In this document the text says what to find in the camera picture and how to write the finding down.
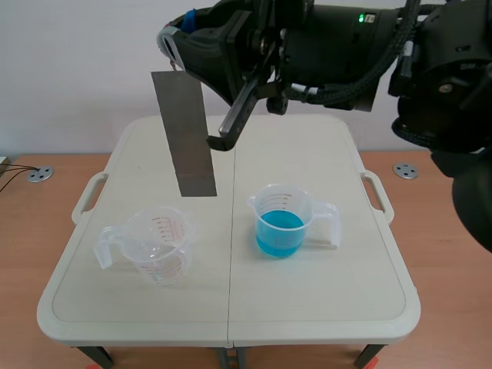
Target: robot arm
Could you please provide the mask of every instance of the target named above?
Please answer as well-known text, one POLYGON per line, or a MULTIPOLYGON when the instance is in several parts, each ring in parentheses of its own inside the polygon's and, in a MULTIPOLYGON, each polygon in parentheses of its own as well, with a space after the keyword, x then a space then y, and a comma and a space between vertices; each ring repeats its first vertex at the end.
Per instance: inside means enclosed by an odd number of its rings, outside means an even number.
POLYGON ((432 151, 454 178, 468 231, 492 251, 492 21, 490 0, 369 9, 313 0, 222 0, 171 22, 162 52, 230 106, 212 149, 234 147, 258 102, 282 115, 288 100, 370 111, 397 58, 389 94, 399 137, 432 151), (418 15, 428 15, 418 22, 418 15))

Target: metal plate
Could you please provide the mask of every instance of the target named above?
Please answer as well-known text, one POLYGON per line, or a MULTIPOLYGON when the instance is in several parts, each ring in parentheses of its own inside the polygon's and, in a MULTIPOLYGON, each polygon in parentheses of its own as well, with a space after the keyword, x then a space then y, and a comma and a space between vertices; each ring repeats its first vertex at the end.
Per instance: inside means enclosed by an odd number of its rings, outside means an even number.
POLYGON ((414 179, 418 177, 417 167, 410 163, 397 163, 393 165, 393 171, 402 178, 414 179))
POLYGON ((50 178, 53 173, 55 173, 55 169, 45 165, 40 167, 38 171, 30 171, 28 174, 28 181, 32 183, 43 182, 50 178))
POLYGON ((183 71, 151 75, 181 196, 217 196, 200 81, 183 71))

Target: measuring cup with blue liquid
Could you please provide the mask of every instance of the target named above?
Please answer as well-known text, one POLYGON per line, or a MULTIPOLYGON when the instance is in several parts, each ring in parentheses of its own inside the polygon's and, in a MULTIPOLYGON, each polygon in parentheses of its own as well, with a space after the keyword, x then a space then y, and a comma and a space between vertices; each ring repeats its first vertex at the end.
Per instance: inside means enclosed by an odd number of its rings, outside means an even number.
POLYGON ((328 223, 329 241, 340 246, 341 223, 332 204, 315 201, 306 191, 285 184, 270 184, 248 199, 256 217, 256 241, 266 254, 286 258, 302 245, 306 230, 317 219, 328 223))

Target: measuring cup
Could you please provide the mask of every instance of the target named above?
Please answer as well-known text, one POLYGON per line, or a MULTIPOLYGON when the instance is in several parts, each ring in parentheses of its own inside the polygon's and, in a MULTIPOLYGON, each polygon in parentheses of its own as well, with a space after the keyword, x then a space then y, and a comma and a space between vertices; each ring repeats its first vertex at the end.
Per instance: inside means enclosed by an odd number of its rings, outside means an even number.
POLYGON ((262 251, 285 258, 304 240, 318 218, 328 221, 331 245, 340 246, 340 215, 332 204, 315 201, 306 191, 285 184, 269 184, 248 201, 256 216, 256 241, 262 251))
POLYGON ((159 206, 138 212, 122 225, 103 228, 94 252, 106 269, 113 263, 111 248, 119 248, 145 280, 171 284, 190 267, 192 234, 179 210, 159 206))

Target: cup handle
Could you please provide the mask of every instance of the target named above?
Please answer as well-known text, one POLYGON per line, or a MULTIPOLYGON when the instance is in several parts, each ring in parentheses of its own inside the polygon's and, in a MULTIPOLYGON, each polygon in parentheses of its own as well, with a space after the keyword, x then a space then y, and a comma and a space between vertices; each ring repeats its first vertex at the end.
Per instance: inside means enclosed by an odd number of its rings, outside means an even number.
POLYGON ((246 200, 246 204, 248 204, 251 208, 254 208, 254 200, 255 200, 255 196, 250 196, 247 200, 246 200))
POLYGON ((118 227, 103 228, 99 235, 99 241, 94 246, 95 257, 98 259, 102 269, 113 265, 110 247, 121 246, 121 242, 115 240, 118 227))
POLYGON ((330 242, 335 248, 339 248, 341 242, 341 222, 337 207, 326 202, 316 202, 314 204, 314 216, 328 220, 330 242))

